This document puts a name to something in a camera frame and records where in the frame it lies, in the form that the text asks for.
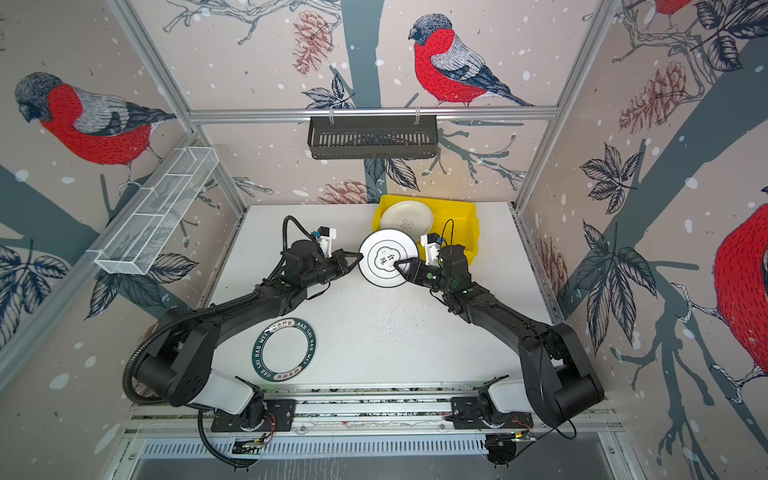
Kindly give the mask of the aluminium rail frame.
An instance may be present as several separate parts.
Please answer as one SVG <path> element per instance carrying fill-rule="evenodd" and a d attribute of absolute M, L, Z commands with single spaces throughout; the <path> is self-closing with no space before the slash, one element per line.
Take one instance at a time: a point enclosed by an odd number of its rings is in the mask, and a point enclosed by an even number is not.
<path fill-rule="evenodd" d="M 481 420 L 480 396 L 467 388 L 388 389 L 283 389 L 266 390 L 266 410 L 278 420 L 278 432 L 294 436 L 364 434 L 450 433 L 456 424 L 476 432 L 544 432 L 550 426 L 522 407 L 516 407 L 510 426 L 490 427 Z M 167 405 L 138 406 L 132 412 L 126 433 L 196 432 L 196 410 Z M 582 432 L 624 432 L 625 428 L 607 400 L 590 407 L 571 422 Z"/>

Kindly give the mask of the dark hanging wall basket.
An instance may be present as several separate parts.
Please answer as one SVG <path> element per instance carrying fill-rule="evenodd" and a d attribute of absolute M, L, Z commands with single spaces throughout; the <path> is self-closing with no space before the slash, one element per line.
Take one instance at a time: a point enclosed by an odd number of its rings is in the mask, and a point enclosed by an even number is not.
<path fill-rule="evenodd" d="M 429 159 L 437 155 L 435 116 L 315 117 L 307 145 L 316 160 Z"/>

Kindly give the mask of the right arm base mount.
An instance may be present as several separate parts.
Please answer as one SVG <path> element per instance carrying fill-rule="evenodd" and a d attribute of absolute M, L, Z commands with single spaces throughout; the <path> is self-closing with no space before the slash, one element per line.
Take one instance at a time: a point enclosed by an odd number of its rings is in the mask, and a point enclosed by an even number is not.
<path fill-rule="evenodd" d="M 450 411 L 444 420 L 457 430 L 523 429 L 534 426 L 528 412 L 498 412 L 488 401 L 479 397 L 452 397 Z"/>

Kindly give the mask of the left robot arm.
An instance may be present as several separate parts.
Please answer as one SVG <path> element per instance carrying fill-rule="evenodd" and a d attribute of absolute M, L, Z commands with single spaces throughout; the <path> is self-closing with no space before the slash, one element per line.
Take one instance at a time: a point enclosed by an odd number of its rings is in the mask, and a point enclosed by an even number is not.
<path fill-rule="evenodd" d="M 261 390 L 215 371 L 218 347 L 263 321 L 287 316 L 311 298 L 309 288 L 346 276 L 363 258 L 343 249 L 325 255 L 310 240 L 294 242 L 282 250 L 273 272 L 251 293 L 161 321 L 127 360 L 124 394 L 137 405 L 243 414 L 259 402 Z"/>

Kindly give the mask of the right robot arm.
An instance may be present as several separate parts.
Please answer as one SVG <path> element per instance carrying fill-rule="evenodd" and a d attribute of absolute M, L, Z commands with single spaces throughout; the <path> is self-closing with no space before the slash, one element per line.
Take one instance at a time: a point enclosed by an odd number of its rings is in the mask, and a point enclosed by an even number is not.
<path fill-rule="evenodd" d="M 408 282 L 442 295 L 448 311 L 511 348 L 521 366 L 533 412 L 558 427 L 605 398 L 598 375 L 575 331 L 533 320 L 474 281 L 461 245 L 440 249 L 435 265 L 411 258 L 394 268 Z"/>

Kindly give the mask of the yellow plastic bin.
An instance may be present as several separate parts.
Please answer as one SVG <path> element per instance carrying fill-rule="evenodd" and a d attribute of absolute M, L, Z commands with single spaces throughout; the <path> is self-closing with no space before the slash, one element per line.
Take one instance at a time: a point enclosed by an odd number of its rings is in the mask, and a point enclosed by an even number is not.
<path fill-rule="evenodd" d="M 432 210 L 434 223 L 429 233 L 437 233 L 446 242 L 453 245 L 463 245 L 468 263 L 472 264 L 478 254 L 480 234 L 477 208 L 472 203 L 385 194 L 381 197 L 374 213 L 373 230 L 380 230 L 381 216 L 388 207 L 395 203 L 409 200 L 422 202 Z M 425 251 L 421 246 L 420 240 L 415 242 L 417 243 L 421 258 L 424 259 Z"/>

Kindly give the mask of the plain cream plate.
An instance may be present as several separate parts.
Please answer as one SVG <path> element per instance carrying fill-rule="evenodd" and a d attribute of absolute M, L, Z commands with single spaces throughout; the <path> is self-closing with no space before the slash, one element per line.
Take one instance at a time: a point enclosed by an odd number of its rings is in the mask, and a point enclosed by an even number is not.
<path fill-rule="evenodd" d="M 426 204 L 409 200 L 388 207 L 381 216 L 379 228 L 399 230 L 419 241 L 430 232 L 433 223 L 434 214 Z"/>

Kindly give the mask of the green lettered rim plate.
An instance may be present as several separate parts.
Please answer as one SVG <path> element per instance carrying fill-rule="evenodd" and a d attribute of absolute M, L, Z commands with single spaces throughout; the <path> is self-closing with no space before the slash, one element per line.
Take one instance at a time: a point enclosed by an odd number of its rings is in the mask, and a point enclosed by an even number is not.
<path fill-rule="evenodd" d="M 287 317 L 266 327 L 254 342 L 251 363 L 259 378 L 286 382 L 298 376 L 312 362 L 317 336 L 305 320 Z"/>

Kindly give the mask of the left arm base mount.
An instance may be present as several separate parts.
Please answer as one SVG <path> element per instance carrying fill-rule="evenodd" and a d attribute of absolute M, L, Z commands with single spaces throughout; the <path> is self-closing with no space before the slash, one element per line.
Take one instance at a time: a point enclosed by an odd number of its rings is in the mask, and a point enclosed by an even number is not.
<path fill-rule="evenodd" d="M 289 432 L 296 406 L 293 399 L 268 399 L 247 407 L 239 415 L 217 410 L 211 430 L 215 433 Z"/>

